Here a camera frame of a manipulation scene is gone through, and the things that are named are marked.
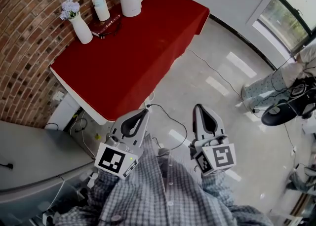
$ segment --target white vase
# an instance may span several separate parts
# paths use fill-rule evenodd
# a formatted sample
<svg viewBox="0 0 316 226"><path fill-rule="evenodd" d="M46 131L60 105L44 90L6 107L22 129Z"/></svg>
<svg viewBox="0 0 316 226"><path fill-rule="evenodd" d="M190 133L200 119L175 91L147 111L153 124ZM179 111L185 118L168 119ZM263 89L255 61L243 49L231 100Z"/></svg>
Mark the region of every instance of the white vase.
<svg viewBox="0 0 316 226"><path fill-rule="evenodd" d="M77 37L83 44L91 42L93 38L92 33L88 25L81 18L80 12L78 12L74 18L69 19L69 21L73 25Z"/></svg>

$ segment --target brick wall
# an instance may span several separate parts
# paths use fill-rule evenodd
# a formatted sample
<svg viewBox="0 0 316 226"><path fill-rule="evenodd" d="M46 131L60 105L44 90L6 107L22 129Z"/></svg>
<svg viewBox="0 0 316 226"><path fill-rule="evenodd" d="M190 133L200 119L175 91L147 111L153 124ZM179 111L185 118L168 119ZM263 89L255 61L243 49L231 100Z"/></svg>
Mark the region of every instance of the brick wall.
<svg viewBox="0 0 316 226"><path fill-rule="evenodd" d="M0 118L44 127L66 92L49 64L74 40L69 21L59 18L64 0L0 0ZM91 0L75 0L88 23ZM119 0L107 0L112 7Z"/></svg>

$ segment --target window frame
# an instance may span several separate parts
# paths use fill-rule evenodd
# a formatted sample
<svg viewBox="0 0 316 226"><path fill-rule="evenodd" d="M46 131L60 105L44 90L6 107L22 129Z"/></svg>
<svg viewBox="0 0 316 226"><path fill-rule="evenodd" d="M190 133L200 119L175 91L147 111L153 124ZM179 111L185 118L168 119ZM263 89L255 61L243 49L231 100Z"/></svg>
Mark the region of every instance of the window frame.
<svg viewBox="0 0 316 226"><path fill-rule="evenodd" d="M305 46L307 46L311 41L313 41L316 38L316 27L314 29L310 29L308 27L308 25L306 24L306 22L304 21L304 19L301 17L299 10L296 10L295 8L293 8L288 2L287 0L279 0L289 11L290 13L295 17L295 19L302 25L302 27L304 28L304 30L307 33L307 37L300 43L300 45L298 45L295 49L293 49L292 51L283 43L282 40L280 40L279 37L277 37L277 35L270 30L270 28L263 23L260 18L258 18L258 22L260 24L262 24L275 38L278 39L278 41L286 48L286 50L289 52L289 54L291 56L296 55L298 52L300 52L301 49L303 49Z"/></svg>

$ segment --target white flower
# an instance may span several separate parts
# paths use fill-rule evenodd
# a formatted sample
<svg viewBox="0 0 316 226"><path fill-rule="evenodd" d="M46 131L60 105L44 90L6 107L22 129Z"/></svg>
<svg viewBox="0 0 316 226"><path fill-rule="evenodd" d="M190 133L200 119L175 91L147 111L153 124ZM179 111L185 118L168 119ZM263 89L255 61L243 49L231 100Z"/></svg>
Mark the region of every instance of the white flower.
<svg viewBox="0 0 316 226"><path fill-rule="evenodd" d="M74 18L75 14L79 11L80 5L78 2L73 2L73 0L66 0L61 4L62 11L60 18L65 20L69 18Z"/></svg>

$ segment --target window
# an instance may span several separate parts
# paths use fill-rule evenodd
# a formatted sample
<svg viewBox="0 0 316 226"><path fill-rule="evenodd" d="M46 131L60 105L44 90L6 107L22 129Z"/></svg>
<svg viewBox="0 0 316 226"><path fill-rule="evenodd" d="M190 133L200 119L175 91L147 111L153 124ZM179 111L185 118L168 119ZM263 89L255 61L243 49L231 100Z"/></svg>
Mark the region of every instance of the window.
<svg viewBox="0 0 316 226"><path fill-rule="evenodd" d="M315 0L271 0L258 21L294 55L316 37Z"/></svg>

